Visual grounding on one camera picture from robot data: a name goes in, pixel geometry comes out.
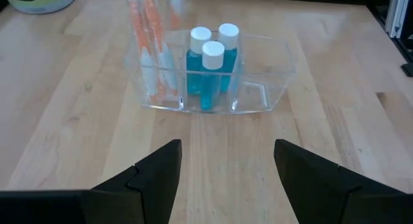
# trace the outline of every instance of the container lid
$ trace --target container lid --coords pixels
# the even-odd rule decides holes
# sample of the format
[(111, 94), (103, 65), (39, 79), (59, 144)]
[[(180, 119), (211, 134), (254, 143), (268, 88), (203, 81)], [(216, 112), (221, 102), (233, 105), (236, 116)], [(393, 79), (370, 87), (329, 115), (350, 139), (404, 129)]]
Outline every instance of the container lid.
[(202, 65), (209, 70), (220, 69), (224, 62), (225, 47), (217, 41), (206, 42), (202, 46)]
[(218, 41), (225, 46), (225, 50), (237, 47), (239, 28), (231, 23), (224, 23), (219, 27)]
[(191, 51), (202, 54), (202, 46), (207, 41), (211, 41), (211, 30), (206, 27), (199, 26), (191, 30), (190, 48)]

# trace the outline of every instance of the metal frame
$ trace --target metal frame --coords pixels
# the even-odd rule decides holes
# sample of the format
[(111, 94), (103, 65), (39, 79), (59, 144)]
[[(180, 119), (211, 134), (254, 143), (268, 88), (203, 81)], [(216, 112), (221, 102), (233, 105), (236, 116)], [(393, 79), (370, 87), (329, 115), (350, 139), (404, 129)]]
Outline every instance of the metal frame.
[(391, 38), (399, 39), (406, 17), (408, 0), (390, 0), (385, 31)]

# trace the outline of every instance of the plastic bottle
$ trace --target plastic bottle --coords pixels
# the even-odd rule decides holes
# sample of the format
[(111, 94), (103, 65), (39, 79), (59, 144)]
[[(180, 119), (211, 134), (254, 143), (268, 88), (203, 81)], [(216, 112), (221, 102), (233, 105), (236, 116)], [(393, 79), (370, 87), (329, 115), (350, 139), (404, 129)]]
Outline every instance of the plastic bottle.
[(206, 42), (202, 46), (201, 110), (212, 110), (217, 104), (221, 86), (221, 74), (224, 61), (224, 45), (217, 41)]
[[(237, 58), (237, 44), (239, 28), (230, 23), (224, 23), (219, 27), (218, 41), (225, 47), (222, 72), (232, 73)], [(231, 76), (222, 76), (221, 92), (227, 92)]]
[[(190, 49), (186, 53), (186, 70), (200, 72), (202, 68), (202, 46), (211, 40), (212, 33), (208, 28), (199, 26), (191, 30)], [(201, 93), (201, 75), (187, 73), (186, 88), (188, 94)]]
[(47, 14), (70, 5), (73, 0), (8, 0), (20, 12), (28, 14)]

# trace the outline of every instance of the blue bottle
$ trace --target blue bottle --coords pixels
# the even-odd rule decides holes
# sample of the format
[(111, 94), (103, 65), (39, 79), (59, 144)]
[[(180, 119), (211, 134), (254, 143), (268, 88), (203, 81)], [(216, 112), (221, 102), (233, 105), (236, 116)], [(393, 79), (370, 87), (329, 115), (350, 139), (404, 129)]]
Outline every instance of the blue bottle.
[(191, 30), (190, 49), (186, 53), (186, 89), (188, 94), (196, 95), (201, 93), (201, 74), (190, 73), (200, 72), (202, 68), (202, 46), (211, 40), (212, 33), (208, 28), (199, 26)]
[(224, 63), (224, 45), (217, 41), (202, 46), (201, 110), (212, 110), (217, 105), (221, 88), (221, 73)]
[[(224, 64), (222, 71), (232, 73), (237, 59), (237, 44), (239, 29), (236, 25), (224, 23), (219, 27), (218, 41), (225, 47)], [(221, 92), (227, 92), (231, 76), (222, 76)]]

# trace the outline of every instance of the wooden tabletop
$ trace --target wooden tabletop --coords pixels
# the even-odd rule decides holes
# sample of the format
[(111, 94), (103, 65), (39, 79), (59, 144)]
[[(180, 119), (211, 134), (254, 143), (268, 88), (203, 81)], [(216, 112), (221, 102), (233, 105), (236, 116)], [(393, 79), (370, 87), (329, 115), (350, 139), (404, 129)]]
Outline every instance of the wooden tabletop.
[(297, 223), (272, 155), (283, 138), (413, 192), (413, 79), (366, 7), (190, 4), (191, 25), (233, 22), (289, 42), (297, 76), (273, 112), (141, 108), (123, 68), (126, 0), (76, 0), (47, 15), (8, 7), (0, 13), (0, 188), (91, 188), (182, 139), (171, 223)]

